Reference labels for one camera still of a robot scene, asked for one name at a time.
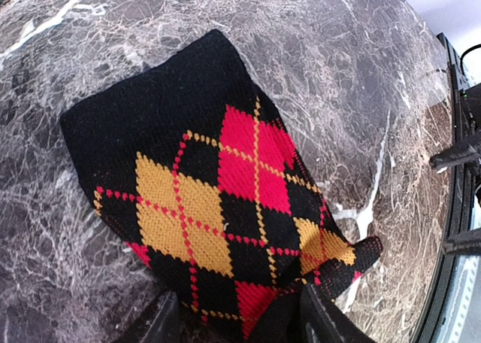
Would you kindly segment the red yellow argyle sock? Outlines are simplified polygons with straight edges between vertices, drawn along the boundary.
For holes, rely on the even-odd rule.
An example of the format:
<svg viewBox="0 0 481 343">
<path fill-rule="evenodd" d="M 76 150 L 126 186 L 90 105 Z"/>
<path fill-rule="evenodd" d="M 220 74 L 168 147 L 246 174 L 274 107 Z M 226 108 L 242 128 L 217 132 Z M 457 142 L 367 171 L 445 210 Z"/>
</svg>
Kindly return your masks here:
<svg viewBox="0 0 481 343">
<path fill-rule="evenodd" d="M 380 257 L 349 242 L 279 111 L 214 29 L 67 110 L 96 214 L 232 342 L 300 342 L 303 289 L 332 301 Z"/>
</svg>

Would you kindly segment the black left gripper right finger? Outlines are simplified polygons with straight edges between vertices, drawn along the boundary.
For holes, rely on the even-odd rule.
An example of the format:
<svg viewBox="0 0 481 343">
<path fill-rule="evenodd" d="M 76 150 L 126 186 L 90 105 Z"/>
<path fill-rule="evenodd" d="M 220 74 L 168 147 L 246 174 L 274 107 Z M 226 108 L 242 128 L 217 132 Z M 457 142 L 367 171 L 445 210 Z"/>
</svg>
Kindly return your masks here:
<svg viewBox="0 0 481 343">
<path fill-rule="evenodd" d="M 301 292 L 300 325 L 303 342 L 374 343 L 312 284 Z"/>
</svg>

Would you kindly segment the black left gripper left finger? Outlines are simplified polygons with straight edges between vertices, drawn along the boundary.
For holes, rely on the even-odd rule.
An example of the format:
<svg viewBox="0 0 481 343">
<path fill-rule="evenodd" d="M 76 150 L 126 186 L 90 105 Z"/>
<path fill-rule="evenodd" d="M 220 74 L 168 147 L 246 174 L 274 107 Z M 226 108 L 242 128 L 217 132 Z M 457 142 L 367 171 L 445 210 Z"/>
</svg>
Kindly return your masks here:
<svg viewBox="0 0 481 343">
<path fill-rule="evenodd" d="M 178 343 L 180 315 L 177 295 L 166 290 L 157 295 L 115 343 Z"/>
</svg>

